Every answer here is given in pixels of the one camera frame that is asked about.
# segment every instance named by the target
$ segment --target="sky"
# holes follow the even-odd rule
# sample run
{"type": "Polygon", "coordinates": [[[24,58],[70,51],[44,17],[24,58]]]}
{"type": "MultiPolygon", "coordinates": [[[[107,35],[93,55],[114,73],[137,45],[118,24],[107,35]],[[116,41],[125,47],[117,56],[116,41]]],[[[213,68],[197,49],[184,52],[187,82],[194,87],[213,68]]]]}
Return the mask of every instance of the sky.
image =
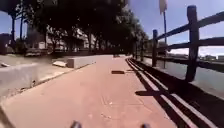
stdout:
{"type": "MultiPolygon", "coordinates": [[[[11,33],[12,29],[12,19],[11,17],[5,13],[0,11],[0,33],[11,33]]],[[[23,36],[26,35],[27,25],[23,25],[23,36]]],[[[15,37],[19,37],[20,35],[20,19],[15,22],[15,37]]]]}
{"type": "MultiPolygon", "coordinates": [[[[187,6],[196,5],[198,19],[224,11],[224,0],[166,0],[168,9],[167,31],[173,30],[188,23],[187,6]]],[[[152,30],[157,29],[159,35],[164,33],[163,16],[159,11],[159,0],[130,0],[129,7],[139,19],[144,31],[152,37],[152,30]]],[[[224,36],[224,22],[200,28],[200,39],[224,36]]],[[[189,33],[184,32],[168,38],[168,44],[177,44],[189,41],[189,33]]],[[[188,49],[172,50],[172,53],[188,54],[188,49]]],[[[201,47],[201,56],[224,55],[224,47],[201,47]]]]}

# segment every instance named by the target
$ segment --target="concrete ledge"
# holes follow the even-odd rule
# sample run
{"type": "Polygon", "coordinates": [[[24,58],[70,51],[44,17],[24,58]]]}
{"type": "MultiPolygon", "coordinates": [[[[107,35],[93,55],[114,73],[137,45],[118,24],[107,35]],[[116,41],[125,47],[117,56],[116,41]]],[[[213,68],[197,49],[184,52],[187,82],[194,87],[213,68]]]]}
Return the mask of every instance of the concrete ledge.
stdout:
{"type": "Polygon", "coordinates": [[[0,96],[7,95],[10,90],[32,87],[37,82],[37,64],[0,68],[0,96]]]}
{"type": "Polygon", "coordinates": [[[67,67],[68,68],[74,68],[79,69],[81,67],[84,67],[89,64],[95,63],[95,60],[93,57],[76,57],[76,58],[69,58],[67,60],[67,67]]]}

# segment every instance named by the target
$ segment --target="tree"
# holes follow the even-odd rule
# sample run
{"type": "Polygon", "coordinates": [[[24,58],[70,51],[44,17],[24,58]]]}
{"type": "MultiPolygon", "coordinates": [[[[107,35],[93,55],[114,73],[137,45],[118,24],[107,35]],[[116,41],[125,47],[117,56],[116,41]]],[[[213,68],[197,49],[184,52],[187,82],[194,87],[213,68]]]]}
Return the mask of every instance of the tree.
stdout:
{"type": "Polygon", "coordinates": [[[61,32],[56,30],[55,28],[49,28],[49,32],[47,33],[48,37],[52,42],[52,50],[53,54],[55,53],[58,42],[62,39],[61,32]]]}
{"type": "Polygon", "coordinates": [[[127,1],[124,0],[58,0],[57,5],[24,1],[26,20],[41,33],[51,31],[46,26],[57,30],[66,37],[70,51],[79,42],[76,40],[78,29],[88,37],[94,35],[100,49],[106,41],[118,51],[132,52],[134,43],[148,38],[134,14],[125,8],[127,1]]]}
{"type": "Polygon", "coordinates": [[[25,38],[17,38],[15,41],[15,51],[16,53],[25,55],[27,52],[27,46],[25,44],[25,38]]]}

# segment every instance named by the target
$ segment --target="walkway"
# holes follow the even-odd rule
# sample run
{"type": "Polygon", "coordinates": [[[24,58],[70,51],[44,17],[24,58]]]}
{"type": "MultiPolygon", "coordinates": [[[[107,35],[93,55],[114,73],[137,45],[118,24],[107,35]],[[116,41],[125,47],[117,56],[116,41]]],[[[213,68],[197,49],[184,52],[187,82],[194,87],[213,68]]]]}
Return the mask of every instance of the walkway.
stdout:
{"type": "Polygon", "coordinates": [[[137,91],[145,88],[125,57],[102,57],[3,101],[2,106],[16,128],[69,128],[74,120],[83,128],[139,128],[142,123],[176,127],[153,96],[138,96],[137,91]]]}

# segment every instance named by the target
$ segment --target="wooden railing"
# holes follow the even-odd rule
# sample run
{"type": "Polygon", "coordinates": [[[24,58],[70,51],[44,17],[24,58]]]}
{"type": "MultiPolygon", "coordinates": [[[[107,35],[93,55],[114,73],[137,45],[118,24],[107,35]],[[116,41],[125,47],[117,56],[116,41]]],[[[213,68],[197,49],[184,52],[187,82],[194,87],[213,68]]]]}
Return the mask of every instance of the wooden railing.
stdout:
{"type": "Polygon", "coordinates": [[[204,18],[200,21],[197,19],[197,9],[196,6],[188,6],[187,8],[187,17],[188,24],[176,28],[170,32],[158,36],[157,30],[153,30],[153,48],[152,56],[143,56],[141,54],[141,60],[143,57],[152,58],[152,66],[156,66],[157,60],[164,60],[168,62],[174,62],[179,64],[186,64],[187,73],[185,80],[191,82],[194,80],[197,67],[212,69],[219,72],[224,72],[224,65],[220,63],[198,61],[198,49],[200,46],[224,46],[224,37],[216,37],[200,40],[199,37],[199,28],[205,27],[207,25],[215,24],[221,21],[224,21],[224,12],[220,12],[216,15],[204,18]],[[173,44],[166,47],[157,48],[158,40],[165,37],[170,37],[178,33],[182,33],[189,30],[189,42],[181,44],[173,44]],[[172,57],[158,57],[157,53],[159,51],[171,50],[171,49],[180,49],[180,48],[189,48],[188,59],[177,59],[172,57]]]}

